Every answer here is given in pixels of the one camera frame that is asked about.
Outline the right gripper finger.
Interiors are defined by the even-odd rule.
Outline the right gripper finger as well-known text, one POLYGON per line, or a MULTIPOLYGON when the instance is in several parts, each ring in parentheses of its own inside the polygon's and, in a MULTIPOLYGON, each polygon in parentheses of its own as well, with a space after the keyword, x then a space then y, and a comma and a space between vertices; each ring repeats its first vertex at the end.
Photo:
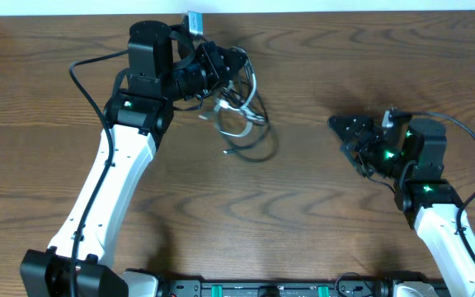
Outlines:
POLYGON ((361 175, 365 175, 364 160, 360 156, 360 152, 356 149, 357 146, 354 143, 342 144, 340 151, 344 153, 350 164, 361 175))
POLYGON ((357 139, 374 126, 373 119, 366 115, 334 115, 327 123, 342 143, 357 139))

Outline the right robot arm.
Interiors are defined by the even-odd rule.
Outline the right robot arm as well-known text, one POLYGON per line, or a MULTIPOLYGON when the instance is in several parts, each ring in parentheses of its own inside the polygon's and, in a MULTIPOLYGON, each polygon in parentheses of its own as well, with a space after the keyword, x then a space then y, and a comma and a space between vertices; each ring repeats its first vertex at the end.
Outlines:
POLYGON ((471 200, 462 200, 443 178, 444 118, 388 110, 381 124, 367 115, 334 115, 328 125, 362 177, 393 180, 395 204, 429 249, 447 292, 475 296, 475 234, 466 213, 471 200))

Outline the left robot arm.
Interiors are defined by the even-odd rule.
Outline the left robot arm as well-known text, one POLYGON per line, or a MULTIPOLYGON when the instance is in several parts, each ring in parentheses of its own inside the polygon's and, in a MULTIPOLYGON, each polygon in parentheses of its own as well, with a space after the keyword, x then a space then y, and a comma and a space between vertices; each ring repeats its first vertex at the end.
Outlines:
POLYGON ((204 40, 188 23, 140 21, 129 30, 127 68, 97 108, 102 132, 92 169, 67 219, 45 251, 20 266, 29 296, 156 296, 156 276, 115 273, 115 247, 134 190, 152 162, 176 102, 203 100, 248 65, 247 54, 204 40))

